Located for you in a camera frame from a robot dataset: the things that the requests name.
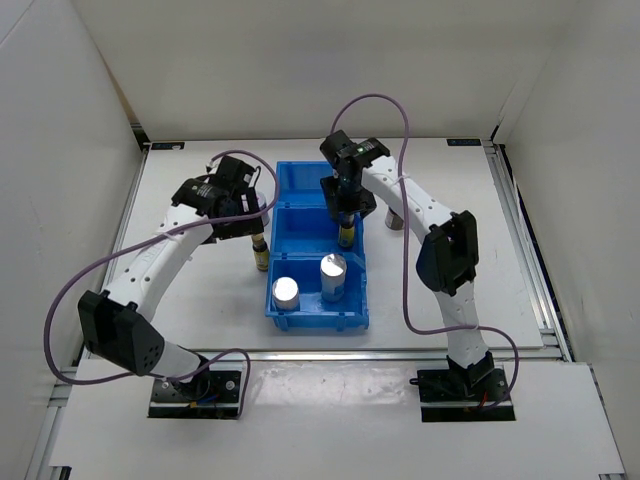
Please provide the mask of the yellow-label sauce bottle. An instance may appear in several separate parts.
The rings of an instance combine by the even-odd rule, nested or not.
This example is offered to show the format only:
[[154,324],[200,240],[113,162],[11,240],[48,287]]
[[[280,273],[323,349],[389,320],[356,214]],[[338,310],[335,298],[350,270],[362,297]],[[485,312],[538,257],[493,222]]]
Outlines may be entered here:
[[263,233],[251,236],[252,249],[256,268],[266,272],[269,268],[270,251]]
[[355,240],[355,215],[341,214],[339,218],[338,243],[343,249],[350,249]]

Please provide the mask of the silver-lid bead jar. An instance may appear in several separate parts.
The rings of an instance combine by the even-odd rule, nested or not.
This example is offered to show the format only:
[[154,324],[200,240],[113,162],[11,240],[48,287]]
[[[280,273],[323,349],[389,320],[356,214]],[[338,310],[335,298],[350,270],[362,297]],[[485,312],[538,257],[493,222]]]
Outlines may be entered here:
[[271,288],[272,300],[279,310],[294,311],[299,306],[299,287],[291,277],[277,278]]
[[328,302],[339,301],[344,294],[347,273],[345,258],[336,253],[325,255],[320,262],[322,297]]

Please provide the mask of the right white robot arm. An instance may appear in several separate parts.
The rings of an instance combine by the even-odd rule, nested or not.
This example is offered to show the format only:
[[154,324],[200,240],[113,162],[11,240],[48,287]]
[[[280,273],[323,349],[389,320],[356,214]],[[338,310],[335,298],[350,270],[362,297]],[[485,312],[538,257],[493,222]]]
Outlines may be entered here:
[[480,393],[494,361],[479,328],[474,280],[479,261],[475,217],[456,213],[413,180],[379,140],[352,141],[344,131],[330,134],[320,152],[333,173],[320,180],[330,218],[339,226],[338,243],[354,243],[355,219],[363,219],[382,199],[420,241],[416,272],[434,293],[447,335],[449,387],[460,399]]

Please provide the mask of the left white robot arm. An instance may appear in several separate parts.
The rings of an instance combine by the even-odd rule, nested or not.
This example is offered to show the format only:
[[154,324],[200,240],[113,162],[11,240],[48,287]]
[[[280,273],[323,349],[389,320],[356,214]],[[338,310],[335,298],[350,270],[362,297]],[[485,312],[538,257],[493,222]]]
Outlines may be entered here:
[[252,184],[260,170],[225,155],[206,174],[183,182],[154,244],[140,249],[102,292],[81,296],[80,323],[91,353],[137,376],[164,377],[188,400],[208,396],[210,377],[201,368],[205,357],[166,341],[152,320],[166,290],[199,246],[263,233]]

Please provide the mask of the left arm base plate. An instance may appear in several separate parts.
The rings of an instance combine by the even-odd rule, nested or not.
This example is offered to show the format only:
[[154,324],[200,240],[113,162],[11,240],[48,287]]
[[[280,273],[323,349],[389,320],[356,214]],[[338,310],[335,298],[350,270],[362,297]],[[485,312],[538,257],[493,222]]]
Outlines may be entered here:
[[183,382],[155,380],[147,417],[151,419],[237,420],[246,380],[241,362],[214,364],[190,387]]

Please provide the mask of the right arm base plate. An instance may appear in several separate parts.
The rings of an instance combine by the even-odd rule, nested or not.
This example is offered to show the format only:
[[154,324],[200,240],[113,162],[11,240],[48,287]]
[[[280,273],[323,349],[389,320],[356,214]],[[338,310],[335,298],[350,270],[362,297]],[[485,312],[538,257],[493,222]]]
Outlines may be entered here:
[[507,379],[495,369],[471,390],[448,370],[418,370],[409,380],[418,389],[423,423],[512,422],[516,415],[507,394]]

